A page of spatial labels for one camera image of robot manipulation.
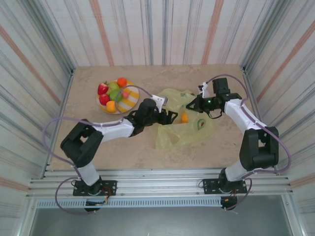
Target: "striped wall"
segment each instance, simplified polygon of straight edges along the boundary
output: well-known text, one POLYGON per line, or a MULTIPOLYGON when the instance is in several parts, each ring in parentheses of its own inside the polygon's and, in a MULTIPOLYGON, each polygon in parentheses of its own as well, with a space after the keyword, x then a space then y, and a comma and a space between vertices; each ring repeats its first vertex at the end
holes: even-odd
MULTIPOLYGON (((287 172, 309 235, 315 235, 315 0, 288 1, 248 72, 262 120, 293 156, 287 172)), ((280 167, 287 164, 280 149, 280 167)))
POLYGON ((274 0, 36 0, 76 66, 240 64, 274 0))
POLYGON ((41 131, 59 111, 70 72, 25 1, 0 1, 0 35, 0 235, 9 236, 30 179, 45 166, 41 131))

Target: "tabletop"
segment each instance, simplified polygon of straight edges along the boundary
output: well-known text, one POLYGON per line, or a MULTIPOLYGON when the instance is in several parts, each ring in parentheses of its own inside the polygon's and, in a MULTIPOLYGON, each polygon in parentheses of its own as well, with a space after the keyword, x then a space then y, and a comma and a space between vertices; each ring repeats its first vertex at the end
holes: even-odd
MULTIPOLYGON (((170 66, 95 66, 78 67, 67 98, 64 116, 91 122, 107 122, 120 118, 107 114, 96 103, 97 87, 100 83, 125 77, 151 94, 163 89, 190 90, 198 93, 197 86, 219 74, 231 74, 243 81, 239 65, 170 65, 170 66)), ((228 78, 231 92, 242 98, 245 91, 237 81, 228 78)), ((208 87, 212 96, 212 86, 208 87)), ((140 102, 147 95, 140 91, 140 102)), ((252 110, 249 101, 247 107, 252 110)), ((205 140, 168 150, 155 148, 156 137, 148 128, 137 136, 119 138, 105 142, 98 148, 93 163, 97 169, 160 169, 160 168, 219 168, 232 165, 239 160, 243 135, 233 120, 226 114, 212 120, 215 132, 205 140)), ((75 122, 63 120, 57 136, 55 153, 66 158, 60 149, 61 141, 75 126, 75 122)), ((71 167, 52 158, 52 170, 69 170, 71 167)))

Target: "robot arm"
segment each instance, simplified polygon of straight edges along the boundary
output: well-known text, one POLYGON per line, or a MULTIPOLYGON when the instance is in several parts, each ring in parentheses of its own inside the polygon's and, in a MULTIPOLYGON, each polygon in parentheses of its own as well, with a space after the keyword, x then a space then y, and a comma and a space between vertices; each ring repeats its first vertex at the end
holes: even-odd
POLYGON ((92 159, 100 144, 116 138, 127 138, 141 133, 146 126, 154 123, 173 123, 177 113, 162 108, 167 98, 153 95, 144 99, 138 110, 130 112, 124 119, 90 126, 78 123, 61 143, 61 149, 78 169, 83 186, 81 192, 87 195, 101 193, 102 180, 92 159))
MULTIPOLYGON (((200 91, 204 90, 205 84, 198 87, 200 91)), ((210 111, 220 109, 221 113, 224 112, 232 118, 243 133, 240 160, 234 165, 224 168, 219 175, 219 188, 223 192, 229 192, 235 188, 237 182, 241 183, 243 177, 249 172, 273 167, 278 163, 278 142, 257 124, 266 127, 277 137, 279 134, 275 127, 267 127, 250 112, 245 104, 241 104, 242 98, 239 94, 230 92, 226 78, 213 80, 213 90, 216 96, 205 97, 203 91, 186 108, 200 113, 205 112, 208 115, 210 111)))

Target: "orange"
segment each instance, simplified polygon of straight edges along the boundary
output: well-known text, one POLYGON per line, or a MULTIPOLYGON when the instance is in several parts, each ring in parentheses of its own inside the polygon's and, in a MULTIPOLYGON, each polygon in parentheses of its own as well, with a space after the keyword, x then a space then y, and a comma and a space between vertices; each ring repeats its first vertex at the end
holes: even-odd
POLYGON ((188 116, 187 116, 187 113, 184 112, 181 116, 181 123, 188 123, 188 116))
POLYGON ((108 112, 114 113, 116 112, 115 101, 109 101, 106 103, 106 110, 108 112))
POLYGON ((127 79, 124 77, 121 77, 117 80, 117 84, 119 87, 125 87, 127 85, 127 79))

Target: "strawberry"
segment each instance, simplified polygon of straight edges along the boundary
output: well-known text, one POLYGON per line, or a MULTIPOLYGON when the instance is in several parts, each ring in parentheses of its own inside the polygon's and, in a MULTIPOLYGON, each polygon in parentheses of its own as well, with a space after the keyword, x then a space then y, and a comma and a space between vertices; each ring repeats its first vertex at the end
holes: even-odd
POLYGON ((101 83, 99 86, 98 86, 98 89, 97 89, 97 94, 98 95, 101 95, 101 94, 104 94, 108 91, 108 85, 105 83, 101 83))
POLYGON ((103 106, 106 106, 106 103, 110 101, 110 97, 107 94, 101 94, 99 96, 99 102, 100 104, 102 104, 103 106))

